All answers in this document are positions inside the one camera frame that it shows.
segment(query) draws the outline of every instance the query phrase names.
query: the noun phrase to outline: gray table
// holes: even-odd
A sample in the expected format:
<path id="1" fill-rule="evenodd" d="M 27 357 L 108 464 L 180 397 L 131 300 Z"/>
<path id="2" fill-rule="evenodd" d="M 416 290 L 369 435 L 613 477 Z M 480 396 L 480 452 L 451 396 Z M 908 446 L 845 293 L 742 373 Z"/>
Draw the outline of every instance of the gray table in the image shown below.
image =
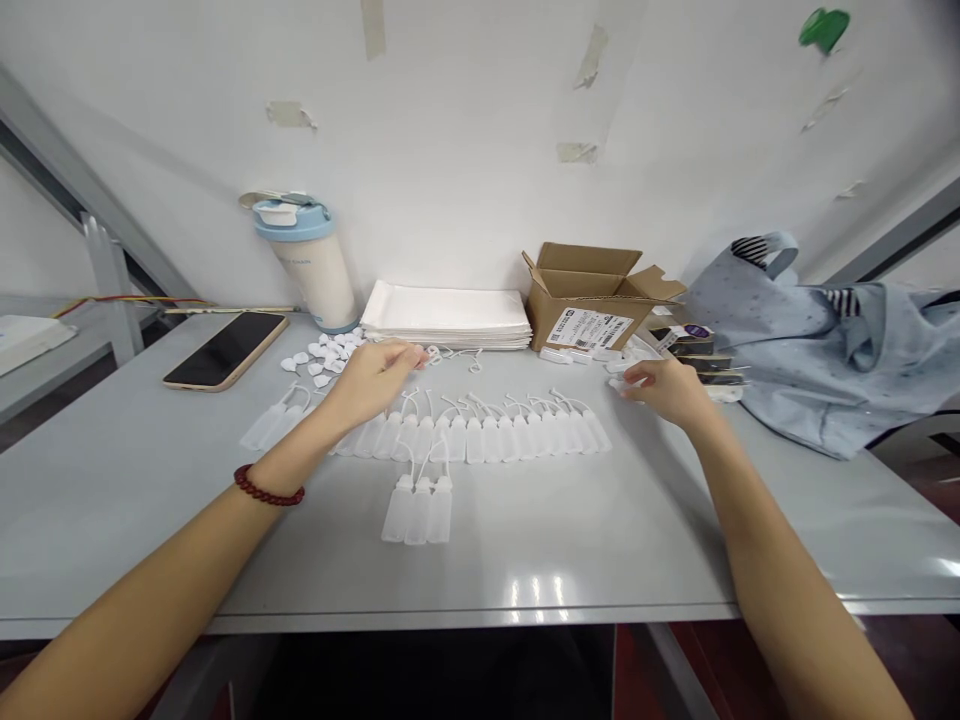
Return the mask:
<path id="1" fill-rule="evenodd" d="M 0 315 L 49 317 L 68 302 L 69 299 L 64 298 L 0 296 Z M 140 326 L 144 327 L 153 320 L 157 311 L 152 307 L 138 307 L 136 313 Z M 77 328 L 75 337 L 0 376 L 0 423 L 6 422 L 110 352 L 105 306 L 87 303 L 64 317 L 63 322 Z"/>
<path id="2" fill-rule="evenodd" d="M 0 455 L 0 638 L 47 637 L 163 542 L 255 455 L 237 441 L 317 329 L 302 316 L 225 393 L 160 378 L 227 318 L 184 323 Z M 692 448 L 600 367 L 532 352 L 458 358 L 414 381 L 440 392 L 551 386 L 594 407 L 596 456 L 453 466 L 448 545 L 380 541 L 402 465 L 334 457 L 265 540 L 213 633 L 654 622 L 737 614 Z M 960 611 L 960 528 L 869 455 L 838 462 L 728 409 L 787 516 L 856 613 Z"/>

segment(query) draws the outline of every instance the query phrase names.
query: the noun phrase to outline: smartphone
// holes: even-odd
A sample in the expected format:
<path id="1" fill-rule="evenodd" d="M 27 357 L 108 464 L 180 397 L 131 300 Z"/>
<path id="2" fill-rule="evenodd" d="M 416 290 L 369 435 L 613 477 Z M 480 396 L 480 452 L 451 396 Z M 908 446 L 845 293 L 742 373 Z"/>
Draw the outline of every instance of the smartphone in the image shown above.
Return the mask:
<path id="1" fill-rule="evenodd" d="M 283 315 L 240 313 L 164 379 L 178 390 L 222 392 L 233 385 L 290 324 Z"/>

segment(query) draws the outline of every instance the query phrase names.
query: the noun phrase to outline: bottle lid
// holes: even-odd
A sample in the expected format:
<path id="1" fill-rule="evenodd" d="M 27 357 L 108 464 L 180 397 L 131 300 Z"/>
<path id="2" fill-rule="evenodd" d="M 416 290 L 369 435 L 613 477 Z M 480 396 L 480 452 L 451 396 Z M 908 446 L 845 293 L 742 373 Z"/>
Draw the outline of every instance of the bottle lid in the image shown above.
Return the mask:
<path id="1" fill-rule="evenodd" d="M 257 235 L 271 242 L 306 242 L 332 235 L 336 221 L 324 205 L 261 200 L 253 206 Z"/>

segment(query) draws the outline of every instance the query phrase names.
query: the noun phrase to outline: cardboard box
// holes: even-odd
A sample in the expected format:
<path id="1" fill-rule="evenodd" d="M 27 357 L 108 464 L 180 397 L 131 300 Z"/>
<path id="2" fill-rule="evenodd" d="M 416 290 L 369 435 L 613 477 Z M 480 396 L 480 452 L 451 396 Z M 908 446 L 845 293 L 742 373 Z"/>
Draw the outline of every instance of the cardboard box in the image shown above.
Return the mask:
<path id="1" fill-rule="evenodd" d="M 527 315 L 535 351 L 579 347 L 621 350 L 655 305 L 678 305 L 671 298 L 686 292 L 683 283 L 664 280 L 651 265 L 629 275 L 639 250 L 544 243 L 530 267 Z"/>

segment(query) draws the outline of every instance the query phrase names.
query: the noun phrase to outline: water bottle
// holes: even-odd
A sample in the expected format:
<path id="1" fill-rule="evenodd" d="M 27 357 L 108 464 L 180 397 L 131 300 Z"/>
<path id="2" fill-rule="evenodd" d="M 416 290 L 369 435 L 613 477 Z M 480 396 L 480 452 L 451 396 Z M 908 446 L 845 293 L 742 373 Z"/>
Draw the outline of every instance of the water bottle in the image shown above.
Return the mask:
<path id="1" fill-rule="evenodd" d="M 330 211 L 278 200 L 262 200 L 253 211 L 257 234 L 269 241 L 320 329 L 336 335 L 355 328 L 357 305 Z"/>

